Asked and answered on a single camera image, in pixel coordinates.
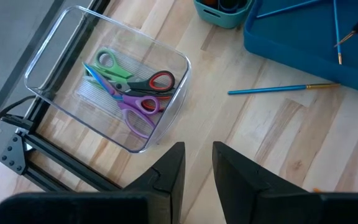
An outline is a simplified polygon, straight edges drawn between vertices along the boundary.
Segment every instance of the wood grain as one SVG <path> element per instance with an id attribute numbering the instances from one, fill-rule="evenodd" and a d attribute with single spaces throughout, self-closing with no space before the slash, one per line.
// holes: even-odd
<path id="1" fill-rule="evenodd" d="M 117 0 L 104 14 L 190 59 L 192 78 L 185 103 L 166 135 L 142 154 L 128 153 L 53 107 L 37 130 L 49 141 L 121 186 L 140 176 L 175 142 L 184 141 L 182 223 L 225 222 L 211 172 L 213 141 L 225 142 L 306 190 L 358 192 L 358 91 L 342 87 L 228 96 L 229 90 L 326 80 L 250 54 L 243 47 L 242 27 L 227 30 L 202 21 L 192 0 Z M 112 37 L 113 30 L 103 29 L 105 24 L 98 25 L 103 31 L 91 35 L 81 53 L 84 58 L 92 58 L 100 45 L 126 41 Z M 166 56 L 152 44 L 125 51 L 150 66 Z M 62 91 L 76 88 L 80 68 L 76 62 Z M 79 113 L 88 106 L 71 98 L 56 100 Z M 99 113 L 97 108 L 90 111 Z M 107 132 L 114 134 L 115 128 L 112 122 Z M 40 154 L 32 161 L 77 191 L 95 191 Z M 40 189 L 0 164 L 0 201 L 34 190 Z"/>

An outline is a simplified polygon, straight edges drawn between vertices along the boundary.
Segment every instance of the scissor blade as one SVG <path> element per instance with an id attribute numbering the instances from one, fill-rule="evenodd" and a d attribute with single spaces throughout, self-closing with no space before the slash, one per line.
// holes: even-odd
<path id="1" fill-rule="evenodd" d="M 93 78 L 110 94 L 114 95 L 116 93 L 115 89 L 110 85 L 110 83 L 100 75 L 95 69 L 84 63 L 85 69 L 93 76 Z"/>

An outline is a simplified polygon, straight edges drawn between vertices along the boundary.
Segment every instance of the blue tray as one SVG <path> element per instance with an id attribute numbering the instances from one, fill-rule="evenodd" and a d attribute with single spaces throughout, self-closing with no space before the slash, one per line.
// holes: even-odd
<path id="1" fill-rule="evenodd" d="M 256 19 L 305 2 L 255 0 L 244 27 L 244 46 L 257 55 L 358 90 L 358 34 L 342 44 L 338 64 L 332 0 Z M 340 39 L 358 21 L 358 0 L 337 1 Z"/>

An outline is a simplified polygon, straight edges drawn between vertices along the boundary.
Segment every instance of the green scissors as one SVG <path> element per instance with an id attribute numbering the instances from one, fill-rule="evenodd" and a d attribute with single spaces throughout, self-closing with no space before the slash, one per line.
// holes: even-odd
<path id="1" fill-rule="evenodd" d="M 112 65 L 105 65 L 102 62 L 102 60 L 106 59 L 112 61 Z M 129 96 L 157 96 L 159 98 L 173 95 L 172 90 L 174 90 L 175 77 L 171 72 L 165 70 L 159 71 L 147 80 L 135 77 L 131 72 L 128 72 L 118 64 L 114 53 L 109 49 L 100 49 L 95 56 L 94 65 L 90 65 L 90 67 L 102 74 L 122 94 Z M 86 76 L 88 81 L 101 88 L 99 83 L 90 74 L 86 73 Z M 156 82 L 156 79 L 161 77 L 166 77 L 166 85 Z"/>

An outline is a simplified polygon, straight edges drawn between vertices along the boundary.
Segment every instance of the black metal frame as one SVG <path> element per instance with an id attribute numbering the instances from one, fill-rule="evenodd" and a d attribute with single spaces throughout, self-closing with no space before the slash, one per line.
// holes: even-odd
<path id="1" fill-rule="evenodd" d="M 109 0 L 95 0 L 92 5 L 90 5 L 89 9 L 98 13 L 103 13 L 108 4 Z M 84 21 L 79 26 L 74 38 L 72 38 L 69 46 L 55 69 L 52 71 L 48 83 L 46 84 L 46 88 L 52 90 L 50 92 L 56 92 L 62 86 L 97 22 L 98 19 L 95 18 L 90 22 Z M 11 140 L 8 142 L 8 145 L 0 156 L 0 161 L 14 172 L 23 175 L 38 185 L 41 189 L 48 192 L 73 191 L 73 189 L 69 188 L 55 177 L 45 172 L 41 167 L 31 162 L 29 156 L 35 151 L 52 159 L 87 184 L 90 184 L 90 186 L 94 187 L 96 190 L 120 190 L 121 187 L 119 185 L 105 178 L 91 167 L 69 155 L 63 149 L 57 147 L 52 142 L 46 140 L 35 132 L 49 106 L 49 103 L 43 99 L 36 98 L 25 117 L 11 114 L 7 114 L 3 117 L 3 121 L 16 125 L 20 127 L 20 129 L 13 134 Z"/>

